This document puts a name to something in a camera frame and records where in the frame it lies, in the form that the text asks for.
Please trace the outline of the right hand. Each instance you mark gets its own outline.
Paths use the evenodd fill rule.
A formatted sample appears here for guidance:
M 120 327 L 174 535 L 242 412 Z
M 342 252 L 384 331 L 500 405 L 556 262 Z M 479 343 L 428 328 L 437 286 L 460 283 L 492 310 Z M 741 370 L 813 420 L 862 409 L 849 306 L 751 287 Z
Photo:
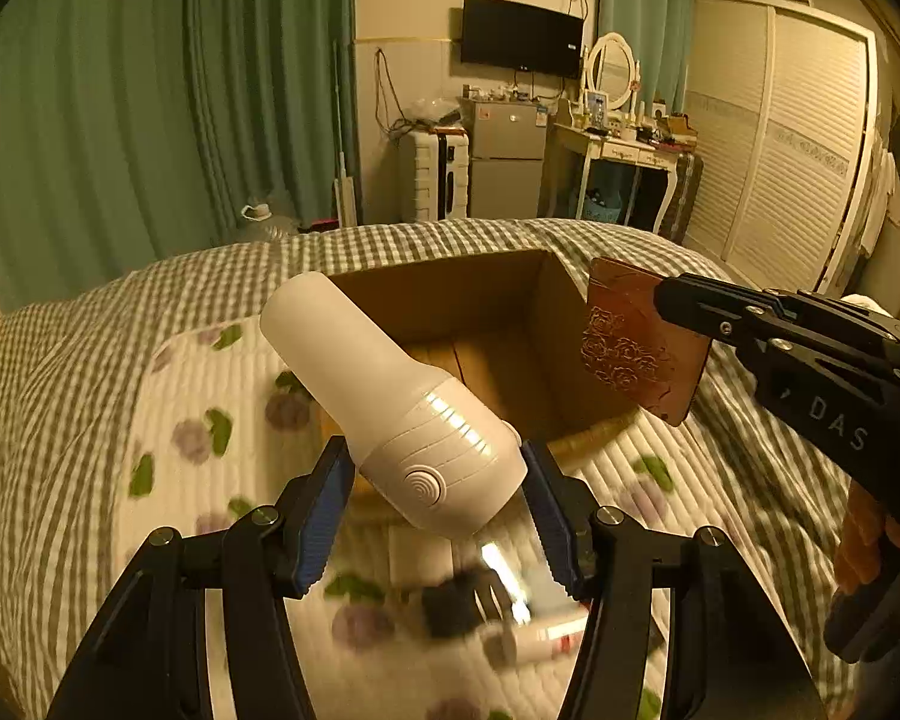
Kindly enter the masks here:
M 900 549 L 900 525 L 857 481 L 848 488 L 847 512 L 834 556 L 837 589 L 852 595 L 862 585 L 875 582 L 881 569 L 882 536 Z

